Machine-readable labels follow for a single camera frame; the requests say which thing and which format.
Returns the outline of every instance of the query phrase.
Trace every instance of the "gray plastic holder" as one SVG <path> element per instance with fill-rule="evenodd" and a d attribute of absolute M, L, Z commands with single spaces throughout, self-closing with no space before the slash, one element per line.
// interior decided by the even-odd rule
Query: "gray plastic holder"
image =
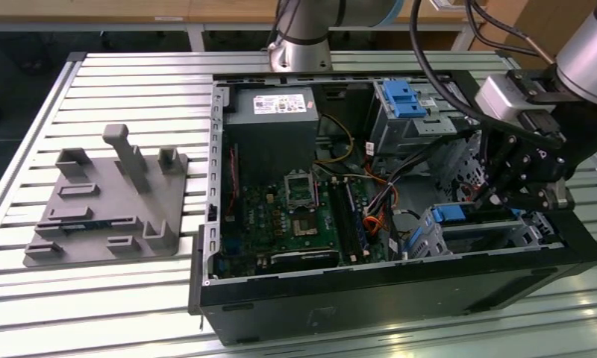
<path fill-rule="evenodd" d="M 28 267 L 134 260 L 176 254 L 187 184 L 186 154 L 162 148 L 144 157 L 126 125 L 108 125 L 104 141 L 119 158 L 62 151 L 62 171 L 36 235 Z"/>

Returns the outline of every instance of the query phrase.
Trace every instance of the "sticker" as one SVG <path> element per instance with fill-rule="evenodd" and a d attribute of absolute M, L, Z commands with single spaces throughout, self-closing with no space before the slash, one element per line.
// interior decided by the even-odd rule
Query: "sticker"
<path fill-rule="evenodd" d="M 159 16 L 155 18 L 156 21 L 183 21 L 183 17 L 176 16 Z"/>
<path fill-rule="evenodd" d="M 371 156 L 375 155 L 375 143 L 366 142 L 366 153 Z"/>
<path fill-rule="evenodd" d="M 390 238 L 390 248 L 394 252 L 399 252 L 399 244 L 392 238 Z"/>
<path fill-rule="evenodd" d="M 308 112 L 303 95 L 259 95 L 254 100 L 255 114 Z"/>
<path fill-rule="evenodd" d="M 424 107 L 438 107 L 438 105 L 436 105 L 436 101 L 435 101 L 434 98 L 430 98 L 430 99 L 422 99 L 422 100 L 419 100 L 419 103 L 420 103 L 420 105 L 424 106 Z"/>

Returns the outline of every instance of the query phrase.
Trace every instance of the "floor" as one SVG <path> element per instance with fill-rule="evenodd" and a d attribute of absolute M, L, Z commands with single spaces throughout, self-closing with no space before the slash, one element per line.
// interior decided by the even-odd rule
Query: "floor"
<path fill-rule="evenodd" d="M 208 51 L 256 51 L 264 46 L 268 34 L 226 31 L 206 36 Z M 376 49 L 368 33 L 354 33 L 352 37 L 335 35 L 332 50 L 352 49 Z M 107 41 L 99 33 L 0 34 L 0 178 L 72 51 L 190 51 L 190 46 L 187 35 L 179 32 L 111 33 Z M 42 66 L 39 72 L 44 73 L 28 75 L 6 54 L 11 54 L 18 63 L 42 58 L 50 65 Z"/>

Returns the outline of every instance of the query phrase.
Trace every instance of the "chip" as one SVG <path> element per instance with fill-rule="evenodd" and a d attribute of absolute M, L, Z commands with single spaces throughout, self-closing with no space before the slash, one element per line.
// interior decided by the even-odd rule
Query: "chip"
<path fill-rule="evenodd" d="M 291 219 L 295 236 L 319 235 L 316 213 L 298 213 L 292 215 Z"/>

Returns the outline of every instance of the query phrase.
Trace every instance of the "metal slatted table surface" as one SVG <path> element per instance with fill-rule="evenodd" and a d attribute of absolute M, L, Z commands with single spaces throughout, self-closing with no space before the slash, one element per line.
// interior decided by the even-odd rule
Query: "metal slatted table surface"
<path fill-rule="evenodd" d="M 512 68 L 492 52 L 431 52 L 436 69 L 478 80 Z M 336 52 L 335 68 L 416 70 L 410 52 Z M 192 236 L 203 223 L 212 74 L 267 72 L 262 53 L 90 54 L 70 61 L 0 183 L 0 357 L 546 357 L 597 355 L 597 267 L 544 287 L 502 311 L 416 321 L 266 344 L 223 347 L 187 313 Z M 100 134 L 124 122 L 144 154 L 188 154 L 183 240 L 166 260 L 27 268 L 64 147 L 111 157 Z M 597 156 L 569 182 L 577 213 L 597 239 Z"/>

